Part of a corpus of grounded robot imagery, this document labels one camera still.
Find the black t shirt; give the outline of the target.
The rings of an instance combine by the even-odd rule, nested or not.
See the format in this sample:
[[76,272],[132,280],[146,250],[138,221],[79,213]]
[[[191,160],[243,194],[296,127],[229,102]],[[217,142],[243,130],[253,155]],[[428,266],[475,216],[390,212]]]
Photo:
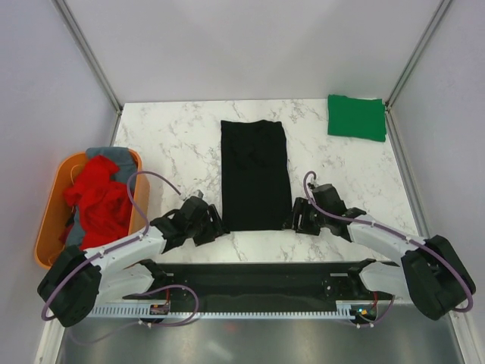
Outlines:
[[221,122],[221,193],[230,231],[283,229],[292,195],[281,122]]

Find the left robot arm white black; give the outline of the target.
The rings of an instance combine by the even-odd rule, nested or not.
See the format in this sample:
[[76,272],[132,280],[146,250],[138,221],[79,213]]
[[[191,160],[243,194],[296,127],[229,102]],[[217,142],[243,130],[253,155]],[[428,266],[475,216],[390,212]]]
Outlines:
[[163,276],[147,267],[150,258],[188,239],[202,245],[228,232],[215,206],[191,196],[180,209],[151,220],[129,236],[86,250],[69,246],[37,287],[45,302],[42,318],[57,319],[69,328],[104,303],[143,293],[158,298],[167,285]]

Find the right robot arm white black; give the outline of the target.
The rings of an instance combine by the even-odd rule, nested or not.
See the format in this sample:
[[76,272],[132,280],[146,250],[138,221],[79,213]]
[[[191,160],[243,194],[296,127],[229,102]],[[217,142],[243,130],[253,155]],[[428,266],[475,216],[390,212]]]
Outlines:
[[360,262],[347,279],[348,292],[365,298],[372,291],[411,300],[426,317],[437,320],[450,311],[473,307],[476,285],[452,244],[440,235],[412,236],[345,205],[332,184],[308,184],[306,196],[295,200],[287,228],[300,234],[332,235],[366,246],[391,263]]

